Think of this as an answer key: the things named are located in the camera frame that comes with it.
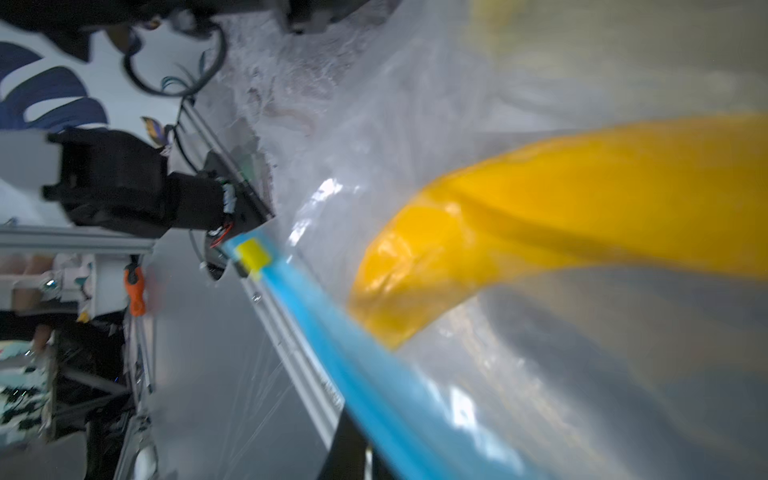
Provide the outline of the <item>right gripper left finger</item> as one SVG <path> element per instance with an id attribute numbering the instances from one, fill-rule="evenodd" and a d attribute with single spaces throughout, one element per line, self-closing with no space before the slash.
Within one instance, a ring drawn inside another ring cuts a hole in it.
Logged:
<path id="1" fill-rule="evenodd" d="M 317 480 L 363 480 L 368 440 L 347 410 L 343 410 Z"/>

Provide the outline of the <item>orange-yellow banana pair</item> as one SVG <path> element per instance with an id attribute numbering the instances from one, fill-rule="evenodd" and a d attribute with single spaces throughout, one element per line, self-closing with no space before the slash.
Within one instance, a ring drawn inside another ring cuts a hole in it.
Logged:
<path id="1" fill-rule="evenodd" d="M 622 125 L 446 174 L 369 244 L 347 306 L 395 348 L 483 287 L 596 265 L 764 280 L 766 116 Z"/>

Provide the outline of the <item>clear zip-top bag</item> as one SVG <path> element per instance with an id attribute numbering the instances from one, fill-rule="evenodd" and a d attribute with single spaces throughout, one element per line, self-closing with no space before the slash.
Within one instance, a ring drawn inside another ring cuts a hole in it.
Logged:
<path id="1" fill-rule="evenodd" d="M 767 5 L 404 1 L 237 256 L 394 471 L 767 475 Z"/>

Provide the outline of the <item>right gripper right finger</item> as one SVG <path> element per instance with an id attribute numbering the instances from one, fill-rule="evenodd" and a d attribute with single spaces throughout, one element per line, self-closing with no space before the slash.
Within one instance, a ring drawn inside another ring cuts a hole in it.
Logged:
<path id="1" fill-rule="evenodd" d="M 398 480 L 398 477 L 389 468 L 386 461 L 374 452 L 371 453 L 371 479 L 372 480 Z"/>

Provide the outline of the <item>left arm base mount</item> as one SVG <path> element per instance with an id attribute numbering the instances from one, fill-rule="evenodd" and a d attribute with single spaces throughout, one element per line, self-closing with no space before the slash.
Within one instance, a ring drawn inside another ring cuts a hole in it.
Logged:
<path id="1" fill-rule="evenodd" d="M 123 131 L 70 128 L 47 136 L 60 148 L 59 179 L 41 189 L 77 226 L 145 239 L 199 231 L 193 246 L 219 280 L 230 264 L 226 241 L 271 220 L 273 210 L 236 165 L 214 150 L 200 170 L 172 171 L 157 148 Z"/>

